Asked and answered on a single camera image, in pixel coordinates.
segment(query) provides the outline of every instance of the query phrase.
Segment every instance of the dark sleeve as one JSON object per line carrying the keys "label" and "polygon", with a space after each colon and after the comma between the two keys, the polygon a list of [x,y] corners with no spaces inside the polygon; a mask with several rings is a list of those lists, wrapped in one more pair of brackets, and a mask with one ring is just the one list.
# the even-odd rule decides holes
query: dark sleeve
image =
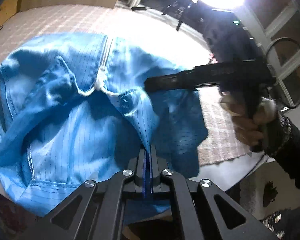
{"label": "dark sleeve", "polygon": [[300,188],[300,131],[293,123],[290,122],[290,125],[290,138],[274,158]]}

